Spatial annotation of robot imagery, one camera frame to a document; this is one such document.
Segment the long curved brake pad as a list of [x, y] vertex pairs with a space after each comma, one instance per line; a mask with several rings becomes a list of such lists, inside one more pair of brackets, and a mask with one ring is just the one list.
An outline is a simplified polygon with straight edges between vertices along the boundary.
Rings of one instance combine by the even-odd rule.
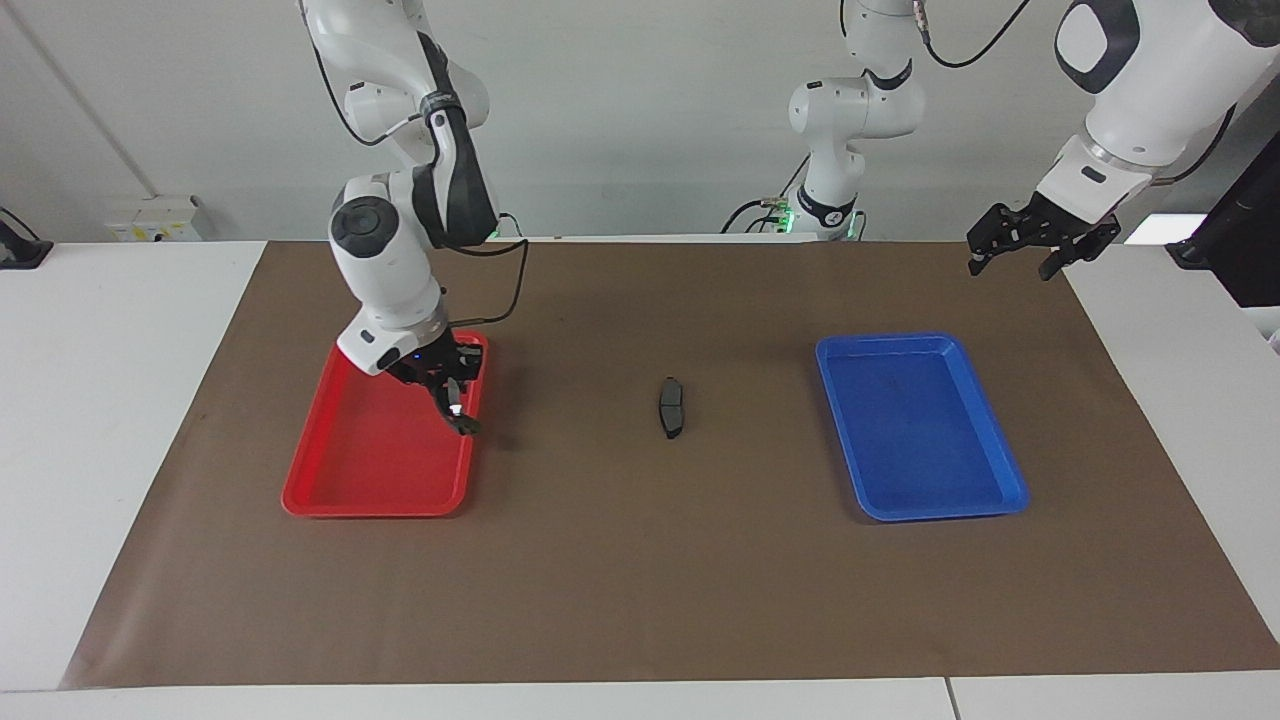
[[445, 420], [460, 436], [475, 436], [480, 432], [481, 424], [474, 416], [465, 413], [463, 386], [457, 379], [449, 378], [442, 386], [444, 398]]

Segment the small dark brake pad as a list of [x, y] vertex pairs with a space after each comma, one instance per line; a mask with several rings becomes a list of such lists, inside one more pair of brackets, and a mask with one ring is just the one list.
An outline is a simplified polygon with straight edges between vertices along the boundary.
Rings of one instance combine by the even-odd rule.
[[663, 379], [657, 409], [664, 437], [678, 438], [686, 427], [685, 387], [675, 377]]

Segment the red plastic tray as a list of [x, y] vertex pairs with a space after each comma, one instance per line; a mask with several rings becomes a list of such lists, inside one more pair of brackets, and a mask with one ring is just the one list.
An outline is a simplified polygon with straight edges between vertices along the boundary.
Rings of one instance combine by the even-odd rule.
[[282, 505], [301, 518], [443, 518], [465, 500], [476, 437], [425, 389], [326, 356]]

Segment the blue plastic tray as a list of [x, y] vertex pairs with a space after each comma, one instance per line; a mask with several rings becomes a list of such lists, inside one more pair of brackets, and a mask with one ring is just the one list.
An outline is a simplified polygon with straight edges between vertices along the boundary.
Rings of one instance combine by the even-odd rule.
[[1021, 470], [956, 337], [828, 336], [815, 343], [815, 364], [868, 516], [934, 521], [1028, 507]]

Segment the brown paper mat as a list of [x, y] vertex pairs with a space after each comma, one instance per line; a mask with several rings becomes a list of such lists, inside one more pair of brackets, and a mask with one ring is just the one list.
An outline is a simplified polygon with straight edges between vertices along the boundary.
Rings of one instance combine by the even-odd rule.
[[[1037, 252], [977, 278], [965, 261], [960, 243], [536, 243], [488, 332], [462, 509], [343, 521], [280, 495], [355, 301], [324, 243], [270, 243], [63, 685], [1280, 669], [1068, 281], [1041, 281]], [[969, 352], [1025, 511], [858, 509], [815, 346], [914, 331]]]

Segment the black clamp device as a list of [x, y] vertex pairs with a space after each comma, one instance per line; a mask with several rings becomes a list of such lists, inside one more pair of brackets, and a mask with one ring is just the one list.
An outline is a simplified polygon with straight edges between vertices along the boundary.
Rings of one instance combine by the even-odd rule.
[[52, 241], [44, 240], [15, 213], [0, 206], [0, 270], [37, 269], [52, 247]]

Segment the white wall socket box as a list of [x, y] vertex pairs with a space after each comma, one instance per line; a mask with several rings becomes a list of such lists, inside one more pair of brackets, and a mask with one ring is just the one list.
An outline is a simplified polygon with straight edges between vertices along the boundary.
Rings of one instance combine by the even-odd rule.
[[212, 237], [209, 218], [193, 195], [116, 202], [104, 227], [116, 242], [204, 242]]

